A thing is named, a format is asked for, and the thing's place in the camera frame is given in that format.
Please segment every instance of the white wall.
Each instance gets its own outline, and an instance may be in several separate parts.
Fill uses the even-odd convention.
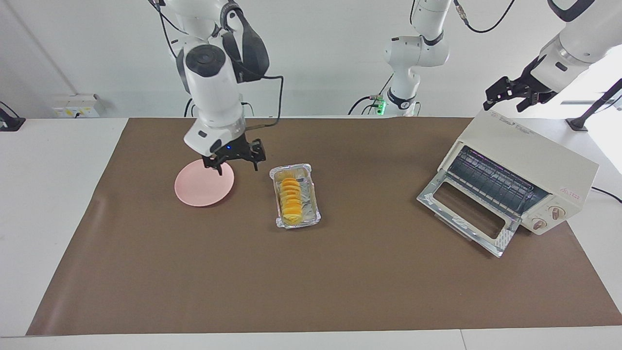
[[[416,35],[408,23],[410,0],[238,2],[266,42],[269,74],[285,76],[285,115],[347,113],[359,97],[378,93],[389,77],[391,69],[382,56],[387,41]],[[484,28],[496,22],[508,2],[462,3],[470,23]],[[24,29],[19,21],[5,21],[11,17],[6,4],[40,42],[43,54],[24,60],[25,52],[37,51],[37,45],[20,34]],[[0,97],[7,96],[15,108],[29,110],[31,101],[15,91],[32,90],[41,98],[30,114],[44,116],[46,96],[75,88],[97,93],[107,116],[183,113],[188,96],[168,55],[159,17],[147,0],[0,0],[0,9],[0,64],[2,70],[13,71],[8,78],[0,75]],[[518,76],[563,26],[545,0],[517,1],[504,22],[483,35],[470,32],[451,8],[445,27],[452,50],[449,61],[419,69],[421,113],[474,115],[484,102],[484,90],[503,75]],[[175,36],[174,30],[169,33]],[[46,54],[58,71],[49,62],[32,63],[45,61]],[[277,81],[261,81],[244,84],[241,92],[258,115],[271,115],[278,88]],[[5,92],[13,89],[12,94]],[[515,104],[506,102],[499,109],[511,114]],[[540,113],[535,108],[530,115]]]

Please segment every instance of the wire rack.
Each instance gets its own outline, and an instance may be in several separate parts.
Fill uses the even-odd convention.
[[[521,216],[548,192],[464,146],[449,167],[451,177],[501,212]]]

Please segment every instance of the black stand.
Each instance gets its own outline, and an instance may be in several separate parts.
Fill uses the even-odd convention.
[[[17,131],[22,127],[25,121],[25,118],[11,117],[0,108],[0,122],[2,122],[2,124],[0,124],[0,131]]]
[[[569,118],[566,119],[566,123],[568,123],[569,127],[574,131],[587,131],[585,127],[585,121],[587,118],[591,117],[596,111],[602,107],[611,97],[613,97],[618,91],[622,90],[622,79],[618,80],[613,86],[605,92],[605,94],[598,99],[594,104],[588,108],[585,113],[578,118]]]

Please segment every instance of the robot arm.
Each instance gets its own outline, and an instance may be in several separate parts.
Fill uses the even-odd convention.
[[[184,136],[206,168],[222,172],[227,160],[266,160],[261,140],[246,141],[238,83],[261,79],[269,66],[266,47],[233,0],[166,0],[182,29],[177,68],[198,117]]]
[[[519,78],[502,77],[486,90],[485,110],[512,98],[524,99],[516,106],[519,112],[546,103],[610,48],[622,44],[622,1],[574,0],[564,7],[560,0],[548,3],[566,22],[565,28],[542,48]]]
[[[420,36],[402,36],[391,39],[384,51],[384,59],[394,71],[393,83],[387,89],[386,113],[408,115],[420,83],[415,67],[436,67],[449,58],[449,46],[443,40],[443,23],[451,0],[417,1],[411,22]]]

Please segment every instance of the oven knob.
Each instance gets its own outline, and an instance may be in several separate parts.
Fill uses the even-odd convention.
[[[546,227],[546,221],[536,217],[535,219],[533,219],[533,223],[534,223],[534,231],[537,231],[539,229],[543,229],[544,227]]]
[[[563,219],[566,216],[566,211],[560,207],[550,207],[549,210],[553,220]]]

